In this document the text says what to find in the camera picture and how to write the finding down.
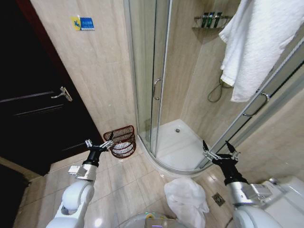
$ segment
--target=red wicker basket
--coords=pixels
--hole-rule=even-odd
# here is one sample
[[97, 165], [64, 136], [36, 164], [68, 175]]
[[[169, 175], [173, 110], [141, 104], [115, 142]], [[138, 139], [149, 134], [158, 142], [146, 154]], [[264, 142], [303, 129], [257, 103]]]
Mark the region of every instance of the red wicker basket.
[[132, 125], [122, 127], [110, 132], [104, 133], [104, 139], [110, 139], [113, 132], [112, 141], [114, 145], [110, 148], [113, 156], [116, 158], [127, 158], [131, 156], [136, 149], [134, 127]]

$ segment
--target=white robotic arm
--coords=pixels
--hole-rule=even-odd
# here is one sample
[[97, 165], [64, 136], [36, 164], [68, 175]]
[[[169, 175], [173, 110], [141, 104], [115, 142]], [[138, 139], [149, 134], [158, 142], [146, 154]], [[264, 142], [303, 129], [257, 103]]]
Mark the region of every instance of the white robotic arm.
[[94, 195], [99, 156], [113, 145], [113, 141], [109, 140], [100, 146], [93, 146], [90, 140], [86, 140], [86, 144], [90, 149], [87, 160], [82, 166], [71, 166], [68, 171], [79, 181], [71, 184], [64, 191], [59, 209], [47, 228], [83, 228], [85, 225], [86, 210]]
[[225, 185], [230, 190], [231, 203], [235, 207], [233, 219], [237, 228], [282, 228], [267, 212], [257, 207], [271, 191], [262, 184], [249, 184], [235, 165], [239, 153], [226, 141], [231, 154], [215, 154], [203, 141], [203, 155], [218, 165], [225, 176]]

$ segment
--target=door handle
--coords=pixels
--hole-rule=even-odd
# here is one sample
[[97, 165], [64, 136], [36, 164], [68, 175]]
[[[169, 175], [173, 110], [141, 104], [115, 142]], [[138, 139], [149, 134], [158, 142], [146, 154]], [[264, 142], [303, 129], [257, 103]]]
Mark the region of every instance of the door handle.
[[154, 98], [155, 100], [157, 100], [157, 101], [158, 101], [160, 98], [159, 98], [159, 97], [155, 97], [155, 89], [156, 89], [156, 85], [157, 85], [157, 83], [158, 83], [159, 81], [162, 81], [162, 78], [156, 79], [155, 82], [154, 82], [154, 86], [153, 86], [153, 98]]
[[58, 98], [60, 96], [65, 96], [68, 101], [73, 101], [71, 95], [68, 93], [68, 91], [67, 91], [67, 89], [65, 87], [62, 86], [60, 88], [60, 91], [61, 91], [61, 93], [59, 95], [57, 95], [57, 96], [51, 96], [51, 98], [54, 99], [54, 98]]
[[266, 93], [264, 93], [264, 92], [262, 92], [261, 95], [262, 95], [262, 96], [265, 96], [265, 101], [261, 104], [261, 106], [260, 106], [258, 109], [256, 109], [254, 113], [252, 113], [252, 114], [243, 113], [243, 116], [248, 116], [248, 117], [254, 116], [255, 114], [258, 113], [258, 111], [260, 111], [260, 110], [268, 103], [268, 101], [269, 101], [270, 98], [271, 98], [270, 95], [269, 95], [269, 94], [266, 94]]

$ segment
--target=tiled floor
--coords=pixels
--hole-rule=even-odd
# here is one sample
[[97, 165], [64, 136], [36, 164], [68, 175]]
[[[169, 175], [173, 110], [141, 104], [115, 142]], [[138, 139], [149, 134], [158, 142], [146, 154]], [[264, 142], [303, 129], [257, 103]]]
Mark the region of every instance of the tiled floor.
[[[87, 153], [79, 155], [81, 164]], [[60, 168], [53, 166], [52, 172], [45, 177], [33, 180], [26, 189], [23, 201], [15, 220], [15, 228], [45, 228], [55, 215], [61, 196], [67, 186], [76, 181], [68, 175], [68, 164]], [[167, 205], [163, 186], [170, 181], [162, 178], [149, 164], [137, 147], [135, 153], [124, 160], [113, 157], [109, 152], [102, 155], [96, 182], [95, 195], [85, 215], [86, 228], [122, 228], [130, 217], [145, 211], [159, 212], [175, 217]], [[232, 216], [228, 203], [222, 174], [217, 167], [211, 167], [195, 178], [207, 195], [210, 213], [206, 216], [207, 228], [224, 228]], [[219, 207], [212, 195], [220, 193], [226, 203]]]

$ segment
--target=shower drain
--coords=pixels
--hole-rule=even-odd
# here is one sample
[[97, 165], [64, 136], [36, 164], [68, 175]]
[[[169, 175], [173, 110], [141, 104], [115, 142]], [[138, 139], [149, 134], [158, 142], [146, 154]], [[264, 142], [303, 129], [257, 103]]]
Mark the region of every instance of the shower drain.
[[214, 196], [212, 196], [212, 198], [214, 199], [214, 201], [219, 205], [222, 206], [225, 203], [225, 200], [223, 199], [223, 197], [217, 192], [215, 193]]

